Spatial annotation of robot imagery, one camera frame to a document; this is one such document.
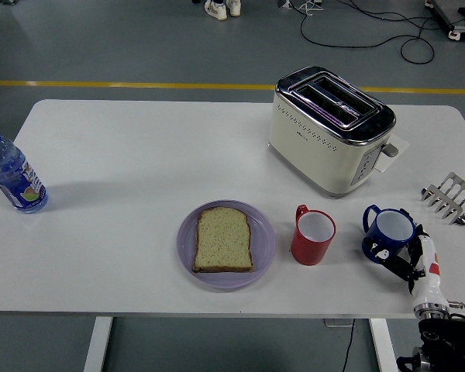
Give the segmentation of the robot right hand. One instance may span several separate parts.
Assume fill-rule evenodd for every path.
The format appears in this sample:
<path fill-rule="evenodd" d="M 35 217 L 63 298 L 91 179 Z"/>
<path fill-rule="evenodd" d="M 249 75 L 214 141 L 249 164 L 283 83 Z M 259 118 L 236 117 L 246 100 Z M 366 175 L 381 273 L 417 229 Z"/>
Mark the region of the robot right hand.
<path fill-rule="evenodd" d="M 368 206 L 362 218 L 365 256 L 408 284 L 415 316 L 445 317 L 449 302 L 440 289 L 436 248 L 423 226 L 404 209 Z"/>

